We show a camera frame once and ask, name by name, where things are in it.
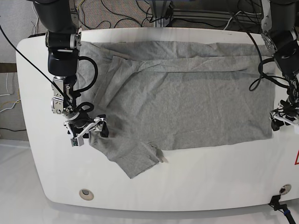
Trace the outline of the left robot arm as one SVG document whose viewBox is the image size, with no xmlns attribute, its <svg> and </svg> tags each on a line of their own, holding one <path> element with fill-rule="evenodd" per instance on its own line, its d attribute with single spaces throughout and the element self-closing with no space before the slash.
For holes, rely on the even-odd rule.
<svg viewBox="0 0 299 224">
<path fill-rule="evenodd" d="M 299 44 L 295 28 L 297 17 L 296 0 L 262 0 L 262 39 L 271 53 L 271 59 L 263 60 L 259 69 L 267 62 L 275 62 L 287 84 L 264 75 L 276 85 L 287 90 L 287 100 L 281 100 L 278 108 L 270 112 L 271 128 L 293 126 L 299 132 Z"/>
</svg>

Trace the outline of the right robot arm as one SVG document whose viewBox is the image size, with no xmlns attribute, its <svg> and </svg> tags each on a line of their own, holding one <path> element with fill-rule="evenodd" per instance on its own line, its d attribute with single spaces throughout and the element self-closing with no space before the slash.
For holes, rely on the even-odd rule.
<svg viewBox="0 0 299 224">
<path fill-rule="evenodd" d="M 90 118 L 94 110 L 90 102 L 77 104 L 76 99 L 95 84 L 99 71 L 96 62 L 89 57 L 80 56 L 81 29 L 72 20 L 70 4 L 67 0 L 34 0 L 32 5 L 41 23 L 46 27 L 45 45 L 48 48 L 48 71 L 52 74 L 53 98 L 52 112 L 66 118 L 64 126 L 72 136 L 72 146 L 81 146 L 91 131 L 107 138 L 109 130 L 106 116 Z M 88 86 L 74 89 L 77 81 L 79 61 L 93 65 L 94 77 Z"/>
</svg>

